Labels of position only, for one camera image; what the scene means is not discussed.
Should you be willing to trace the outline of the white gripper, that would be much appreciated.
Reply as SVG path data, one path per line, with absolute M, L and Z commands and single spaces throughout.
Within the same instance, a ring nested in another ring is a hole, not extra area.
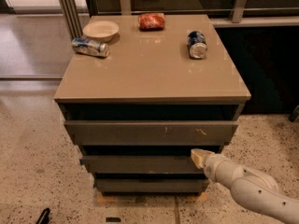
M 204 167 L 206 177 L 222 185 L 232 185 L 236 179 L 244 176 L 241 164 L 212 151 L 194 148 L 191 150 L 191 159 L 198 169 Z

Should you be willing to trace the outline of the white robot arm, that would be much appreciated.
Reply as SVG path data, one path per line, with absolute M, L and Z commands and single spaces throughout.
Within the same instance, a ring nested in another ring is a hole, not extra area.
M 272 176 L 208 150 L 195 148 L 191 158 L 207 178 L 230 190 L 243 208 L 285 224 L 299 224 L 299 201 L 280 193 Z

